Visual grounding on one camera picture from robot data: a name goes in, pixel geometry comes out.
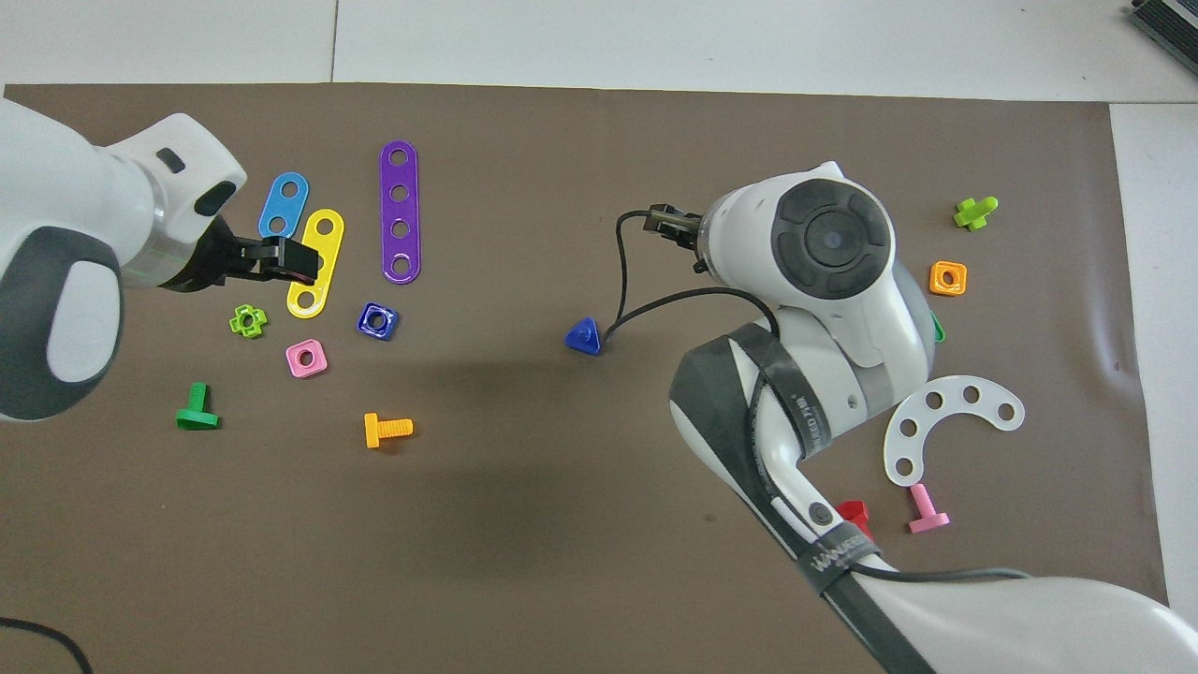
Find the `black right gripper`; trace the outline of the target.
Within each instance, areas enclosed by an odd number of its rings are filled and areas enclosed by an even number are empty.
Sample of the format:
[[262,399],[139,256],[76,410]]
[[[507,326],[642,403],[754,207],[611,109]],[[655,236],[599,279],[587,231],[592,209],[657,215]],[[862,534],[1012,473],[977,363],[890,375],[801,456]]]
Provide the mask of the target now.
[[709,272],[709,266],[700,251],[702,218],[701,213],[677,210],[670,204],[651,205],[651,233],[658,233],[662,239],[692,251],[692,269],[696,274]]

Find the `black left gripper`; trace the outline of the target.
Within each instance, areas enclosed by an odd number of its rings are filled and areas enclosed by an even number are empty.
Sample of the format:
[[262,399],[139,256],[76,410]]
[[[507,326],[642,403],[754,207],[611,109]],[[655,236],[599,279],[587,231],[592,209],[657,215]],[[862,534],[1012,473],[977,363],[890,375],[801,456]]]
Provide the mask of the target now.
[[164,289],[174,293],[196,293],[206,287],[223,286],[235,280],[278,280],[313,285],[320,271],[320,255],[300,242],[284,242],[283,236],[246,239],[236,236],[223,215],[210,221],[183,268],[168,278]]

